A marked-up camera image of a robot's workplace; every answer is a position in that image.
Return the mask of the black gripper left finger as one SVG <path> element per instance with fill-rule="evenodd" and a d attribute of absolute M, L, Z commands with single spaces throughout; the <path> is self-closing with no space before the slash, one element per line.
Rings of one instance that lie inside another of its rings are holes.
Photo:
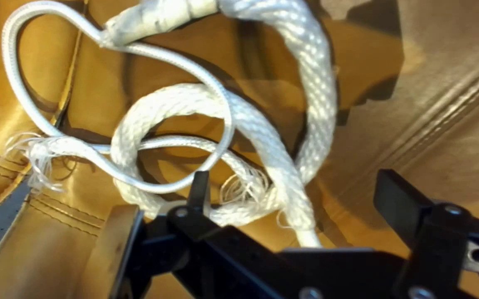
<path fill-rule="evenodd" d="M 187 210 L 196 215 L 204 215 L 209 204 L 209 172 L 196 171 L 187 195 Z"/>

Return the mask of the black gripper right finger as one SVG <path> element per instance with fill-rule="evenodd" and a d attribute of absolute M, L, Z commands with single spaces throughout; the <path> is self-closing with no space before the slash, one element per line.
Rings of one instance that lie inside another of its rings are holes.
<path fill-rule="evenodd" d="M 375 175 L 372 197 L 375 210 L 410 247 L 418 227 L 433 202 L 394 169 L 380 169 Z"/>

